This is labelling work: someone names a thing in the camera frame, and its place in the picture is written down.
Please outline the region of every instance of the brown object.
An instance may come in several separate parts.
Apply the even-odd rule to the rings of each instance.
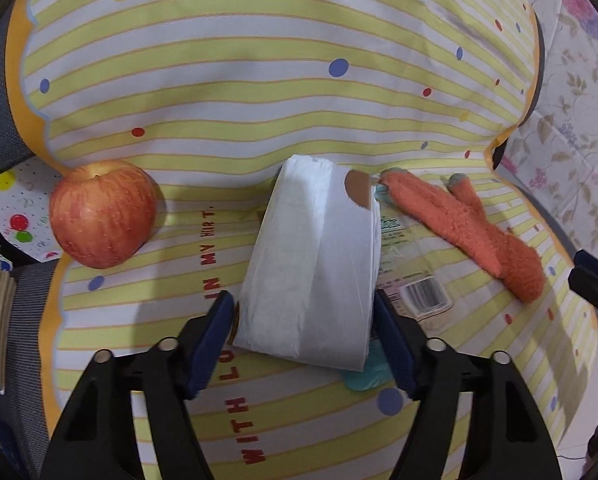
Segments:
[[[50,198],[50,227],[80,264],[107,269],[148,239],[157,215],[154,184],[123,160],[92,162],[71,171]]]
[[[350,170],[346,174],[344,185],[350,200],[367,210],[370,209],[370,175]]]

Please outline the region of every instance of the blue gripper pad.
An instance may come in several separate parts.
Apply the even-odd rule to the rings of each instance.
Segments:
[[[217,364],[221,349],[228,338],[234,318],[234,298],[227,291],[222,291],[214,300],[212,307],[204,318],[192,319],[189,322],[204,321],[202,334],[194,346],[189,361],[189,379],[187,393],[194,399],[199,391],[205,389]]]
[[[397,314],[391,305],[386,304],[387,297],[380,291],[374,293],[374,329],[381,341],[381,346],[392,370],[392,375],[400,390],[404,390],[411,399],[416,398],[416,359],[397,324]]]

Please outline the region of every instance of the brown tab on diaper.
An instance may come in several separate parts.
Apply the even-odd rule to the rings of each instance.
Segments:
[[[350,170],[345,180],[346,193],[355,204],[370,209],[370,175]]]

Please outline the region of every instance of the screw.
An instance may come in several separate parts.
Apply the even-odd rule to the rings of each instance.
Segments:
[[[159,350],[169,352],[178,346],[178,339],[176,337],[167,337],[159,341]]]
[[[109,350],[99,350],[95,354],[95,363],[108,362],[112,357],[112,352]]]
[[[446,348],[448,348],[448,345],[445,344],[445,341],[437,337],[428,339],[428,341],[426,342],[426,346],[433,352],[443,352]]]
[[[512,360],[506,352],[502,352],[501,350],[494,352],[492,357],[500,365],[510,364],[510,361]]]

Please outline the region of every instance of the floral fabric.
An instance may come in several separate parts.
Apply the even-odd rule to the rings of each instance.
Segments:
[[[598,257],[598,13],[589,0],[530,0],[546,65],[536,110],[502,166]]]

